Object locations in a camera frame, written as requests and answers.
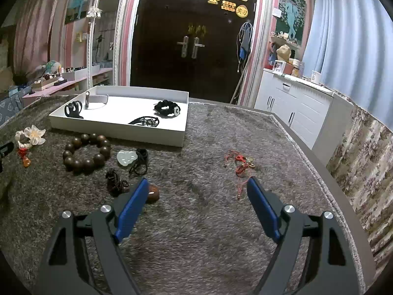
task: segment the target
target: white tray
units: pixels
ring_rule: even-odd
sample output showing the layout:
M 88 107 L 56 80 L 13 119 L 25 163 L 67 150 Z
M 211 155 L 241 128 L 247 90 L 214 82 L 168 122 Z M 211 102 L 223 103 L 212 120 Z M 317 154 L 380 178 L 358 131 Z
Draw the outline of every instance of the white tray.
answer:
M 90 95 L 108 94 L 108 103 L 90 103 L 86 109 L 86 92 L 83 92 L 49 115 L 52 127 L 87 134 L 97 133 L 109 138 L 183 146 L 188 92 L 136 86 L 94 86 L 89 92 Z M 168 118 L 154 111 L 154 105 L 162 100 L 177 103 L 180 115 Z M 73 101 L 81 101 L 83 109 L 80 115 L 84 119 L 66 117 L 64 107 Z M 157 127 L 128 124 L 142 116 L 158 117 L 160 124 Z

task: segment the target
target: tree painting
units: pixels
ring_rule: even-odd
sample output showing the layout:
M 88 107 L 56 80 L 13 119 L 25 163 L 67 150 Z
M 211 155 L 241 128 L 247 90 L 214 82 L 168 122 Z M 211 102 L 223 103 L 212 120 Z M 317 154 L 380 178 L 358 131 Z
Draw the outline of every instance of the tree painting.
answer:
M 306 17 L 306 1 L 279 0 L 278 8 L 282 11 L 281 18 L 277 19 L 276 33 L 281 31 L 289 34 L 291 41 L 296 40 L 301 45 L 303 37 L 304 20 Z

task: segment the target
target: gray plush tablecloth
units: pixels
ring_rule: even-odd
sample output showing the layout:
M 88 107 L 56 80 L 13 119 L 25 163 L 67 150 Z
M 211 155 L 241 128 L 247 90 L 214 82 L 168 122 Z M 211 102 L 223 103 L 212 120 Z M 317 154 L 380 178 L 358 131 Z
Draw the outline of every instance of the gray plush tablecloth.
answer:
M 255 175 L 282 201 L 315 215 L 333 208 L 364 288 L 356 248 L 340 210 L 313 166 L 272 116 L 190 103 L 183 148 L 110 139 L 112 157 L 105 167 L 75 176 L 65 170 L 62 152 L 77 134 L 51 129 L 48 118 L 71 98 L 41 99 L 0 128 L 0 143 L 32 124 L 47 130 L 46 143 L 29 153 L 32 164 L 28 168 L 13 152 L 3 161 L 5 171 L 0 174 L 0 247 L 30 290 L 60 211 L 86 214 L 110 204 L 106 170 L 113 167 L 122 179 L 134 184 L 136 178 L 129 178 L 116 154 L 136 148 L 148 149 L 150 165 L 145 177 L 160 187 L 160 200 L 145 206 L 132 235 L 120 244 L 143 294 L 249 294 L 259 282 L 276 245 L 264 234 L 246 192 L 240 201 L 236 198 L 235 162 L 223 166 L 230 149 L 254 157 L 257 167 L 249 175 Z M 75 156 L 92 157 L 96 151 L 86 146 Z M 301 276 L 306 242 L 288 289 L 294 289 Z M 88 246 L 97 285 L 108 292 L 91 239 Z

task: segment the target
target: blue gripper pad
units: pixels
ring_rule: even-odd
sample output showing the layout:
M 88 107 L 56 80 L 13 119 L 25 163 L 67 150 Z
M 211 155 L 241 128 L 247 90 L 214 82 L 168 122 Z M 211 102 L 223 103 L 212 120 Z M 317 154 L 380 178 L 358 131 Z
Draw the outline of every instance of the blue gripper pad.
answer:
M 134 194 L 131 196 L 130 200 L 127 202 L 118 217 L 115 237 L 119 243 L 123 240 L 123 238 L 128 237 L 131 234 L 138 216 L 141 214 L 143 206 L 146 203 L 148 194 L 149 182 L 144 178 L 139 183 Z
M 260 184 L 254 178 L 247 181 L 248 199 L 254 207 L 265 234 L 278 243 L 281 238 L 279 219 L 259 186 Z

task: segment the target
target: wooden bead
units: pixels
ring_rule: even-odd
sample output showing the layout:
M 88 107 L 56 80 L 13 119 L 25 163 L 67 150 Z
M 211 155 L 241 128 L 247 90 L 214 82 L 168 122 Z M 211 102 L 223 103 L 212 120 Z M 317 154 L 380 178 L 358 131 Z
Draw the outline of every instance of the wooden bead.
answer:
M 103 167 L 105 165 L 105 157 L 98 153 L 93 157 L 94 166 L 95 167 Z
M 79 160 L 74 160 L 72 167 L 75 174 L 79 174 L 83 170 L 83 164 Z
M 75 153 L 75 148 L 74 148 L 74 146 L 72 144 L 67 144 L 66 147 L 65 147 L 65 150 L 70 151 L 72 154 Z
M 101 142 L 101 141 L 103 141 L 103 140 L 106 140 L 107 138 L 105 137 L 105 136 L 103 136 L 103 135 L 100 135 L 100 136 L 97 136 L 97 142 L 99 143 L 99 142 Z
M 80 138 L 73 138 L 71 141 L 72 145 L 74 146 L 75 150 L 82 146 L 82 141 Z
M 154 203 L 160 198 L 160 190 L 155 185 L 149 185 L 149 194 L 147 195 L 147 203 Z
M 91 144 L 96 144 L 97 143 L 97 134 L 95 134 L 95 133 L 90 134 L 89 139 L 90 139 Z
M 106 160 L 111 157 L 111 148 L 110 147 L 103 146 L 102 148 L 100 148 L 99 152 L 105 157 Z
M 89 143 L 89 139 L 90 139 L 89 134 L 82 134 L 81 135 L 81 141 L 82 141 L 83 145 L 88 144 Z
M 71 151 L 68 151 L 68 150 L 65 150 L 64 152 L 63 152 L 63 160 L 65 160 L 67 157 L 72 157 L 73 155 L 72 155 L 72 152 Z
M 83 160 L 83 171 L 86 174 L 91 173 L 92 171 L 94 171 L 94 161 L 90 158 L 85 158 Z
M 100 142 L 98 142 L 98 147 L 102 148 L 103 146 L 107 146 L 107 147 L 111 147 L 111 142 L 109 142 L 108 140 L 101 140 Z
M 66 166 L 66 169 L 68 171 L 72 171 L 73 168 L 73 163 L 74 163 L 74 159 L 71 156 L 68 156 L 65 160 L 64 160 L 64 165 Z

